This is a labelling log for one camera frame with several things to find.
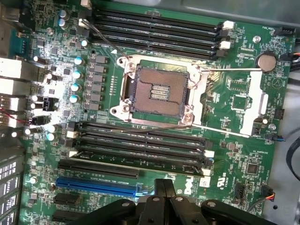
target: blue pcie slot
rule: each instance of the blue pcie slot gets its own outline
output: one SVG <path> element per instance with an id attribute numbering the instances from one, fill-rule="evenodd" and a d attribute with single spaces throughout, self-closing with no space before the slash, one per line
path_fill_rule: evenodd
<path id="1" fill-rule="evenodd" d="M 138 186 L 112 184 L 70 177 L 59 177 L 56 180 L 56 186 L 60 188 L 70 188 L 76 190 L 92 191 L 103 194 L 121 195 L 127 197 L 136 197 L 136 192 L 139 188 Z"/>

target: motherboard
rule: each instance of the motherboard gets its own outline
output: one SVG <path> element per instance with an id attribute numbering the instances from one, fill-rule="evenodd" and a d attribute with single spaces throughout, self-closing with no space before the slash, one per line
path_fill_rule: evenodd
<path id="1" fill-rule="evenodd" d="M 26 149 L 20 225 L 137 202 L 157 178 L 198 205 L 264 197 L 292 29 L 101 0 L 29 7 L 0 62 L 1 124 Z"/>

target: black cable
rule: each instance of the black cable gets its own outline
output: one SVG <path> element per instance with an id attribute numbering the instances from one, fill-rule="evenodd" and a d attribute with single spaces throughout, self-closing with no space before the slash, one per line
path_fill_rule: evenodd
<path id="1" fill-rule="evenodd" d="M 300 137 L 298 137 L 294 143 L 290 146 L 289 150 L 287 151 L 286 153 L 286 164 L 287 166 L 289 167 L 290 171 L 292 172 L 292 174 L 295 176 L 295 178 L 297 180 L 300 181 L 300 176 L 298 174 L 295 173 L 293 167 L 292 167 L 292 158 L 293 158 L 293 155 L 295 153 L 295 151 L 300 147 Z"/>
<path id="2" fill-rule="evenodd" d="M 266 197 L 258 199 L 256 202 L 254 202 L 252 205 L 249 206 L 249 208 L 247 209 L 247 212 L 250 212 L 257 204 L 263 203 L 266 200 L 267 200 Z"/>
<path id="3" fill-rule="evenodd" d="M 288 78 L 287 83 L 295 86 L 300 86 L 300 80 L 293 78 Z"/>

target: black connector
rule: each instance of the black connector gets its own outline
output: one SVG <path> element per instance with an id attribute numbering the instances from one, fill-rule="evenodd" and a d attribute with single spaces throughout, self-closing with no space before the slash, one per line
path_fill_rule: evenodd
<path id="1" fill-rule="evenodd" d="M 295 28 L 288 28 L 288 27 L 279 27 L 276 28 L 273 32 L 273 36 L 284 36 L 290 37 L 296 33 Z"/>
<path id="2" fill-rule="evenodd" d="M 80 195 L 72 195 L 66 193 L 58 193 L 54 198 L 53 202 L 58 205 L 72 205 L 76 206 L 80 203 Z"/>
<path id="3" fill-rule="evenodd" d="M 246 188 L 246 185 L 242 184 L 241 182 L 237 182 L 234 187 L 234 198 L 235 199 L 244 198 L 245 188 Z"/>
<path id="4" fill-rule="evenodd" d="M 86 215 L 85 213 L 81 212 L 70 212 L 70 211 L 64 211 L 64 210 L 56 210 L 52 217 L 51 220 L 53 222 L 61 222 L 61 223 L 69 223 L 74 220 L 77 220 L 81 217 Z"/>
<path id="5" fill-rule="evenodd" d="M 273 189 L 271 187 L 269 187 L 268 185 L 266 184 L 263 184 L 260 188 L 260 194 L 262 197 L 269 197 L 269 196 L 272 196 L 272 195 L 275 195 L 275 192 L 273 191 Z"/>

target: green circuit board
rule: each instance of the green circuit board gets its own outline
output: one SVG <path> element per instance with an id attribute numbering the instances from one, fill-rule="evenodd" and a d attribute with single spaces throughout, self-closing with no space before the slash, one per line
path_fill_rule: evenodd
<path id="1" fill-rule="evenodd" d="M 80 1 L 69 0 L 67 5 L 56 5 L 51 0 L 33 1 L 33 12 L 36 21 L 36 33 L 31 38 L 30 54 L 28 60 L 32 62 L 33 56 L 40 56 L 48 59 L 52 66 L 56 67 L 53 72 L 61 79 L 50 83 L 41 82 L 32 90 L 32 94 L 40 94 L 59 99 L 58 109 L 47 115 L 51 118 L 50 124 L 67 124 L 69 121 L 91 121 L 111 125 L 124 126 L 127 128 L 151 128 L 145 125 L 126 123 L 109 113 L 111 107 L 119 104 L 120 89 L 124 69 L 117 66 L 116 60 L 121 54 L 114 52 L 113 48 L 107 45 L 93 44 L 88 49 L 77 47 L 76 43 L 81 42 L 84 37 L 77 35 L 73 31 L 77 29 L 78 16 L 68 20 L 69 28 L 62 30 L 58 24 L 58 11 L 65 9 L 67 12 L 78 13 L 82 8 Z M 121 10 L 132 13 L 145 14 L 147 12 L 160 13 L 162 17 L 182 19 L 191 22 L 201 22 L 205 24 L 218 24 L 221 19 L 203 17 L 199 15 L 189 15 L 178 12 L 171 12 L 149 7 L 126 5 L 114 2 L 92 1 L 93 7 L 105 7 L 110 10 Z M 52 28 L 54 34 L 49 35 L 47 28 Z M 272 51 L 278 58 L 280 55 L 293 51 L 295 37 L 273 36 L 274 28 L 249 23 L 236 22 L 234 30 L 230 31 L 232 47 L 228 51 L 228 56 L 217 61 L 202 61 L 211 68 L 254 68 L 255 58 L 262 52 Z M 253 42 L 254 36 L 259 35 L 261 41 L 258 44 Z M 153 56 L 152 52 L 140 51 L 132 48 L 122 49 L 128 55 L 141 54 Z M 75 80 L 71 74 L 75 69 L 89 74 L 89 61 L 97 56 L 105 56 L 108 63 L 105 64 L 106 72 L 101 74 L 103 91 L 100 93 L 102 100 L 98 102 L 99 110 L 86 106 L 86 85 L 89 82 L 85 77 Z M 74 58 L 81 56 L 85 66 L 74 65 Z M 156 57 L 181 60 L 185 62 L 195 61 L 193 58 L 179 57 L 170 54 L 155 55 Z M 184 68 L 172 67 L 167 64 L 153 62 L 143 62 L 148 68 L 155 68 L 168 71 L 184 72 Z M 84 178 L 125 185 L 140 184 L 151 195 L 154 190 L 154 179 L 172 179 L 175 191 L 179 195 L 185 195 L 195 199 L 201 204 L 206 199 L 218 199 L 227 204 L 233 205 L 243 210 L 247 210 L 249 205 L 260 198 L 261 184 L 267 184 L 270 176 L 272 160 L 275 150 L 275 143 L 265 140 L 266 133 L 277 134 L 279 120 L 274 119 L 275 110 L 282 108 L 287 78 L 289 75 L 290 63 L 278 61 L 276 68 L 262 75 L 260 88 L 269 95 L 264 119 L 267 124 L 257 123 L 259 132 L 250 138 L 228 135 L 208 129 L 193 127 L 186 130 L 172 130 L 170 133 L 193 135 L 207 138 L 212 142 L 212 147 L 208 150 L 214 151 L 213 165 L 210 168 L 210 176 L 199 177 L 183 175 L 179 172 L 162 172 L 141 169 L 137 180 L 109 175 L 99 175 L 89 172 L 76 172 L 57 169 L 60 159 L 67 159 L 71 148 L 65 147 L 66 127 L 63 126 L 56 133 L 53 141 L 46 140 L 48 134 L 46 126 L 40 134 L 24 136 L 22 143 L 27 149 L 25 173 L 23 179 L 22 202 L 19 217 L 19 224 L 53 224 L 52 214 L 57 210 L 67 210 L 87 213 L 117 199 L 124 198 L 120 195 L 105 195 L 88 191 L 78 191 L 57 187 L 53 189 L 53 184 L 59 176 Z M 76 94 L 80 97 L 80 102 L 72 104 L 69 97 L 72 94 L 71 85 L 76 83 L 82 86 L 82 90 Z M 249 72 L 217 72 L 210 73 L 206 92 L 201 96 L 204 105 L 203 125 L 223 129 L 228 128 L 238 133 L 241 128 L 241 117 L 244 111 L 251 104 L 251 99 L 245 97 L 250 86 Z M 178 121 L 174 117 L 147 114 L 144 112 L 134 113 L 134 118 L 167 122 L 176 124 Z M 269 124 L 274 124 L 276 129 L 269 131 Z M 234 202 L 234 187 L 237 182 L 245 185 L 245 193 L 242 201 Z M 79 193 L 82 195 L 78 206 L 56 205 L 53 198 L 58 193 Z M 253 211 L 261 215 L 262 206 Z"/>

